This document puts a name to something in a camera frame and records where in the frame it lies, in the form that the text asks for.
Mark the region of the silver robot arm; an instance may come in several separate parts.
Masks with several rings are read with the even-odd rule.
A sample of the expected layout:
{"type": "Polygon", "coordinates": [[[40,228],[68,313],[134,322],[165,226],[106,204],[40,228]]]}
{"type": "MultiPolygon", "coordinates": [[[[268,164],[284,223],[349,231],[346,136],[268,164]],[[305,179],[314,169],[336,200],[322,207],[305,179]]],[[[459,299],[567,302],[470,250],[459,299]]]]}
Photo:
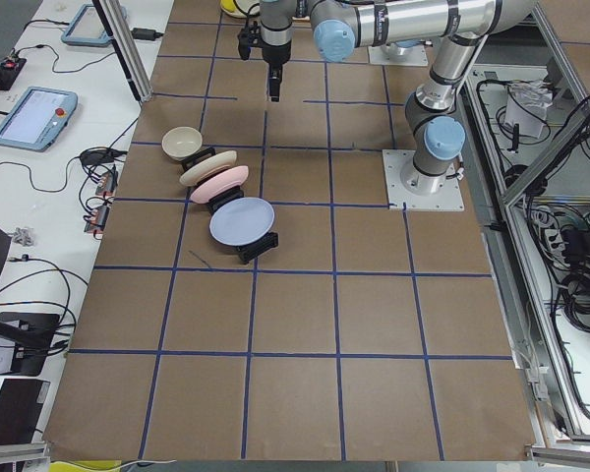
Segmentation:
{"type": "Polygon", "coordinates": [[[296,18],[309,19],[327,62],[342,62],[360,47],[440,38],[429,77],[405,105],[417,148],[400,172],[405,189],[430,196],[442,188],[465,142],[463,127],[450,113],[473,61],[490,34],[516,26],[534,6],[532,1],[263,1],[259,21],[239,34],[239,53],[261,49],[268,95],[278,101],[296,18]]]}

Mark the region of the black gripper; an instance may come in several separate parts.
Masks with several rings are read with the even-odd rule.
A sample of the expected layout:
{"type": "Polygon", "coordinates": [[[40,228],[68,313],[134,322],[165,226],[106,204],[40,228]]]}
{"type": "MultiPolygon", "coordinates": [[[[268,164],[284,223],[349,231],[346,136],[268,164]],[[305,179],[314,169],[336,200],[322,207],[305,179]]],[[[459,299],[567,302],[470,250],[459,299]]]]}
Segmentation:
{"type": "Polygon", "coordinates": [[[283,66],[291,57],[291,42],[281,45],[263,44],[262,55],[268,66],[268,95],[271,102],[280,100],[283,66]]]}

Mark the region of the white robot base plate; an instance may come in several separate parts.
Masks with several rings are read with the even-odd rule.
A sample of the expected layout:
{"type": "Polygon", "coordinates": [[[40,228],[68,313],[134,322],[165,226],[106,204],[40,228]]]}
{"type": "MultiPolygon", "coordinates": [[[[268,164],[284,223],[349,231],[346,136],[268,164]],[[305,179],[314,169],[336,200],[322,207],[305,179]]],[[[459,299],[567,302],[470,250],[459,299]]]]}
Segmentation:
{"type": "Polygon", "coordinates": [[[430,177],[417,171],[411,149],[384,149],[383,170],[388,207],[409,211],[465,210],[454,164],[444,175],[430,177]]]}

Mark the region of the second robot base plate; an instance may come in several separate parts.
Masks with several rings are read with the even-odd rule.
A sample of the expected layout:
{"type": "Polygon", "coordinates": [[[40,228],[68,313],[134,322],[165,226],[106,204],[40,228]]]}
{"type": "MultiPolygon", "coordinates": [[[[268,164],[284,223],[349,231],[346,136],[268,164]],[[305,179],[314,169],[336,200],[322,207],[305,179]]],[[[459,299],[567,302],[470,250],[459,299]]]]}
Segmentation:
{"type": "Polygon", "coordinates": [[[375,65],[427,67],[429,64],[423,44],[402,47],[397,44],[368,47],[369,62],[375,65]]]}

